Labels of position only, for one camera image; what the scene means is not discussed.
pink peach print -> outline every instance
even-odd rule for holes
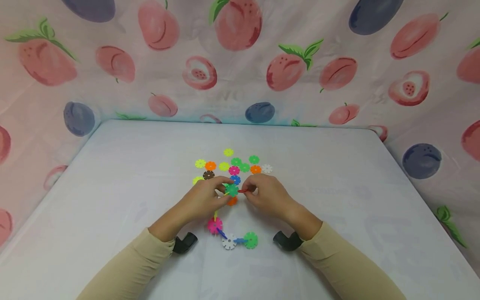
[[[480,84],[480,37],[468,48],[465,55],[456,69],[456,75],[465,82]]]
[[[439,18],[435,13],[427,13],[408,22],[398,31],[390,45],[392,58],[401,60],[425,49],[437,37],[440,21],[447,15],[448,13]]]
[[[75,57],[55,38],[47,18],[39,21],[38,30],[21,30],[5,40],[21,43],[18,47],[20,63],[41,84],[56,86],[77,77]]]
[[[231,51],[253,46],[262,30],[262,12],[255,0],[215,0],[209,23],[223,48]]]
[[[268,65],[268,86],[277,92],[293,86],[313,64],[312,57],[322,42],[323,39],[312,43],[305,51],[297,45],[278,45],[285,53],[277,55]]]
[[[208,90],[215,86],[217,75],[213,64],[201,56],[192,56],[185,63],[182,77],[186,84],[197,90]]]
[[[356,104],[346,104],[340,106],[328,117],[328,121],[334,125],[342,125],[355,118],[360,111],[360,106]]]
[[[138,23],[145,43],[157,51],[172,48],[180,36],[180,26],[175,16],[155,0],[147,0],[138,10]]]
[[[320,74],[319,82],[322,89],[334,91],[352,81],[357,72],[357,61],[351,57],[339,57],[329,62]]]
[[[177,114],[179,108],[170,97],[151,94],[153,96],[148,99],[148,106],[153,113],[161,117],[173,117]]]
[[[403,106],[422,103],[428,95],[430,76],[425,71],[411,71],[394,81],[388,88],[388,95]]]
[[[462,134],[462,147],[473,159],[480,161],[480,120],[471,124]]]
[[[48,174],[45,176],[45,181],[43,182],[43,189],[45,191],[50,190],[60,176],[65,172],[67,167],[68,166],[66,165],[57,166],[48,172]]]
[[[132,57],[125,51],[114,46],[102,46],[96,50],[96,63],[105,72],[131,83],[135,79],[135,64]]]
[[[0,208],[0,246],[2,246],[13,231],[12,215],[4,209]]]
[[[7,159],[11,146],[12,140],[8,131],[0,126],[0,165]]]

wrinkled fabric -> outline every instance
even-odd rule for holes
[[[103,120],[370,128],[478,274],[478,11],[475,0],[4,1],[0,245]]]

peach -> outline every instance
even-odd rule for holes
[[[45,181],[43,182],[43,189],[48,191],[52,188],[52,186],[57,182],[60,176],[64,173],[68,166],[62,165],[53,168],[50,172],[47,173],[45,176]]]
[[[370,125],[367,127],[370,130],[375,131],[375,133],[380,138],[380,141],[385,142],[388,136],[388,129],[382,125]]]
[[[148,99],[148,106],[153,113],[161,117],[173,117],[177,114],[179,108],[170,97],[151,94],[153,96]]]
[[[447,15],[439,19],[437,14],[427,13],[408,22],[393,38],[390,45],[392,58],[401,60],[425,49],[437,37],[440,21]]]
[[[138,23],[145,43],[157,51],[172,48],[180,36],[180,26],[175,16],[155,0],[147,0],[138,10]]]
[[[230,0],[218,13],[215,31],[223,48],[239,51],[250,48],[260,36],[262,12],[255,0]]]
[[[73,61],[50,41],[31,39],[18,47],[20,63],[35,80],[47,86],[56,86],[77,77]]]
[[[4,209],[0,208],[0,246],[8,240],[13,231],[12,215]]]
[[[213,64],[201,56],[192,56],[185,63],[182,77],[186,84],[197,90],[208,90],[216,85],[216,70]]]
[[[0,126],[0,165],[7,159],[11,146],[12,140],[8,131]]]
[[[306,67],[295,54],[279,54],[268,65],[267,84],[274,91],[284,91],[300,79]]]
[[[470,47],[456,69],[456,75],[463,81],[480,84],[480,38]]]
[[[320,74],[320,86],[323,90],[334,91],[352,81],[357,72],[357,61],[351,57],[339,57],[329,62]]]
[[[342,125],[355,118],[359,111],[360,106],[356,104],[347,105],[345,103],[344,106],[340,106],[332,111],[328,117],[328,121],[334,125]]]
[[[428,95],[430,75],[425,71],[411,71],[394,81],[388,88],[388,95],[403,106],[422,103]]]
[[[114,46],[102,46],[96,50],[96,63],[105,72],[118,79],[131,83],[135,79],[135,64],[125,51]]]
[[[473,157],[480,161],[480,120],[471,124],[462,134],[462,147]]]

plum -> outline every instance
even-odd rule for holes
[[[270,102],[258,102],[245,111],[248,121],[260,124],[270,121],[275,115],[275,107]]]
[[[345,103],[345,105],[340,106],[332,111],[328,117],[328,121],[334,125],[342,125],[355,118],[359,111],[360,106],[356,104],[347,105]]]
[[[209,16],[209,23],[213,22],[223,48],[245,50],[260,36],[262,11],[255,0],[215,0]]]
[[[93,111],[83,103],[67,103],[63,110],[63,119],[67,129],[76,136],[89,134],[95,126]]]
[[[480,161],[480,120],[471,124],[462,134],[461,139],[463,149]]]
[[[480,37],[470,46],[456,69],[456,75],[465,82],[480,84]]]
[[[131,83],[135,79],[135,63],[125,51],[114,46],[101,46],[96,50],[96,63],[105,72],[118,79]]]
[[[47,173],[45,176],[45,181],[43,182],[43,189],[48,191],[52,188],[52,186],[57,182],[60,176],[65,172],[68,166],[61,165],[53,168],[50,172]]]
[[[55,38],[55,31],[46,18],[40,19],[38,30],[21,30],[5,40],[21,43],[18,47],[20,63],[41,84],[56,86],[77,77],[75,57]]]
[[[138,9],[138,24],[144,36],[145,43],[157,51],[172,48],[180,36],[180,26],[177,18],[155,0],[147,0]]]
[[[380,138],[380,141],[385,142],[388,137],[388,129],[382,125],[370,125],[367,127],[370,130],[375,131],[375,133]]]
[[[415,106],[422,103],[430,89],[430,75],[425,71],[411,71],[398,79],[388,88],[388,95],[403,106]]]
[[[10,213],[0,208],[0,246],[2,246],[13,231],[13,218]]]
[[[215,117],[212,114],[201,115],[200,116],[200,122],[202,122],[202,123],[217,123],[217,124],[222,123],[222,121],[220,121],[219,118]]]
[[[179,108],[170,97],[151,94],[153,96],[148,99],[148,106],[153,113],[161,117],[173,117],[177,114]]]
[[[350,30],[362,36],[374,34],[392,20],[403,0],[360,0],[350,15]]]
[[[405,172],[415,179],[426,179],[435,175],[440,168],[442,154],[431,144],[415,144],[402,158]]]
[[[115,16],[114,0],[62,0],[63,3],[80,18],[103,23]]]
[[[441,19],[435,13],[423,14],[408,22],[398,31],[390,45],[390,55],[395,60],[412,56],[425,49],[437,37]]]
[[[277,55],[268,65],[268,86],[277,92],[293,86],[305,70],[309,70],[312,56],[320,49],[323,39],[310,44],[305,51],[297,45],[278,45],[285,53]]]
[[[8,131],[0,126],[0,165],[7,159],[11,146],[12,140]]]
[[[201,56],[192,56],[185,63],[182,77],[186,84],[197,90],[208,90],[216,85],[217,75],[213,64]]]
[[[320,73],[320,86],[323,90],[334,91],[352,81],[357,72],[357,61],[351,57],[339,57],[329,62]]]

blue plum print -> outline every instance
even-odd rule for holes
[[[62,0],[77,16],[91,22],[108,22],[115,16],[114,0]]]
[[[395,16],[403,0],[360,0],[350,15],[351,31],[367,36],[379,31]]]
[[[248,121],[260,124],[270,121],[275,115],[275,107],[270,102],[255,103],[245,111]]]
[[[442,154],[430,144],[415,144],[403,154],[405,172],[415,179],[426,179],[435,175],[440,168]]]
[[[67,129],[76,136],[85,136],[95,127],[93,111],[82,103],[67,103],[63,110],[63,119]]]

